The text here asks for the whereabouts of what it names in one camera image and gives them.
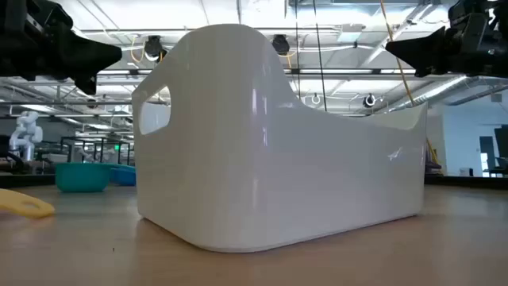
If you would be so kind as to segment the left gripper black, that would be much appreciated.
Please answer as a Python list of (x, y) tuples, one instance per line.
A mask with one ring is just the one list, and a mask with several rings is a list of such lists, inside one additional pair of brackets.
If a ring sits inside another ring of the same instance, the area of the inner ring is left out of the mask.
[(51, 0), (0, 0), (0, 77), (78, 76), (75, 85), (95, 95), (101, 70), (122, 58), (118, 46), (77, 36), (73, 20)]

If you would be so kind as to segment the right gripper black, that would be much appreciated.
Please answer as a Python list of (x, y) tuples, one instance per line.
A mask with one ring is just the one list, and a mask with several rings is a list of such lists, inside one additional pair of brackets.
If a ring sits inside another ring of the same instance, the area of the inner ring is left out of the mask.
[(409, 64), (415, 77), (452, 71), (508, 78), (508, 0), (458, 0), (449, 20), (451, 56), (444, 26), (427, 37), (390, 41), (385, 49)]

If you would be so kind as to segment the teal measuring cup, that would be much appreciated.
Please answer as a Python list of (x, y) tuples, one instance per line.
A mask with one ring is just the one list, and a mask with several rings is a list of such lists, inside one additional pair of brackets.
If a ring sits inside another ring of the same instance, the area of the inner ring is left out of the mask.
[(56, 166), (56, 186), (64, 193), (101, 192), (110, 182), (110, 166), (96, 163), (61, 163)]

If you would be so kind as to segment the blue measuring cup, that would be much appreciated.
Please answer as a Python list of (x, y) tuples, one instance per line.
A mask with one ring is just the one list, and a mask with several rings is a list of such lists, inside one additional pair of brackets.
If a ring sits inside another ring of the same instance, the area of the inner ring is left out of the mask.
[(133, 187), (136, 185), (136, 169), (127, 165), (110, 168), (110, 181), (120, 186)]

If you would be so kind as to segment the yellow measuring cup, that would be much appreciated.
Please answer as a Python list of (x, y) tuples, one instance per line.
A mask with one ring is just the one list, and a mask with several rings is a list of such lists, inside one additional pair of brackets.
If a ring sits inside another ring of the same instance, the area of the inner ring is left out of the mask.
[(45, 218), (55, 214), (50, 203), (9, 189), (0, 188), (0, 210), (26, 218)]

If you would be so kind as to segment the white plastic basket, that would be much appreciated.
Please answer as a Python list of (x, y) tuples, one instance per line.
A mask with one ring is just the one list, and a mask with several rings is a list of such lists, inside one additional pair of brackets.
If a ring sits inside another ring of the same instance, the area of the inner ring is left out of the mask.
[(422, 209), (426, 106), (307, 106), (249, 26), (186, 34), (132, 104), (139, 214), (199, 248), (262, 251)]

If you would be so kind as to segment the dark door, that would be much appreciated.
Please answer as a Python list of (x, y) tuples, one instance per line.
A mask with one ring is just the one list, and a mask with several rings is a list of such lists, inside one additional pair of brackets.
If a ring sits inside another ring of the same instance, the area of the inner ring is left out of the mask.
[(491, 177), (490, 170), (495, 167), (493, 137), (479, 138), (482, 177)]

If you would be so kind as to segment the silver ceiling duct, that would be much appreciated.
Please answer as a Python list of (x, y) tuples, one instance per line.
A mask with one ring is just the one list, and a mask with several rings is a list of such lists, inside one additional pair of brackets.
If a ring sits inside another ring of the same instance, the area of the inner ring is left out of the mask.
[(429, 99), (434, 98), (435, 96), (438, 96), (439, 94), (442, 94), (443, 92), (446, 92), (452, 87), (456, 87), (463, 83), (467, 79), (467, 76), (460, 75), (456, 76), (450, 79), (447, 79), (445, 81), (441, 82), (434, 82), (431, 83), (425, 87), (422, 87), (416, 91), (412, 92), (412, 98), (409, 99), (408, 97), (405, 97), (398, 102), (393, 103), (389, 107), (387, 107), (384, 112), (393, 112), (396, 110), (405, 109), (408, 107), (413, 107), (420, 105), (424, 102), (426, 102)]

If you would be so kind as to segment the black metal frame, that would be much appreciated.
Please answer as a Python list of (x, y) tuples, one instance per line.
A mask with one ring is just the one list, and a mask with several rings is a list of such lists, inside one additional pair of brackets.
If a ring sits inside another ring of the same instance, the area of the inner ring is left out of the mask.
[(134, 165), (134, 143), (108, 137), (62, 137), (68, 162)]

